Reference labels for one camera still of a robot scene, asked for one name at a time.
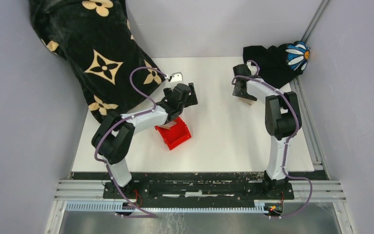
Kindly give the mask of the red plastic bin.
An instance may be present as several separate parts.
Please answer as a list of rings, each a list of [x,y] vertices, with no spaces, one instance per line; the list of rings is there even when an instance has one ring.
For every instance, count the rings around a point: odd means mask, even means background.
[[[175,149],[192,138],[188,126],[180,117],[176,118],[170,127],[155,126],[155,129],[159,132],[169,150]]]

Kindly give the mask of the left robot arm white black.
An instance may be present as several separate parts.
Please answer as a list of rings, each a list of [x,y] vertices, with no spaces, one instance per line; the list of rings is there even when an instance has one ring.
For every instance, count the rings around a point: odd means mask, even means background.
[[[95,147],[94,157],[105,163],[110,178],[115,183],[115,192],[122,198],[133,194],[134,186],[126,163],[133,136],[149,128],[165,125],[176,120],[189,106],[197,105],[198,100],[193,83],[179,83],[174,88],[165,88],[165,96],[153,107],[143,111],[107,114],[91,144]]]

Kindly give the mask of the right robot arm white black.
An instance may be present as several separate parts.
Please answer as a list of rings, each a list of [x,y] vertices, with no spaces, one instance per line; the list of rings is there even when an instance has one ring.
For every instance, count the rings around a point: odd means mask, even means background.
[[[251,62],[233,67],[233,95],[265,105],[265,128],[271,136],[269,162],[263,176],[262,194],[274,199],[288,183],[287,153],[292,138],[301,128],[297,94],[282,92],[258,75]]]

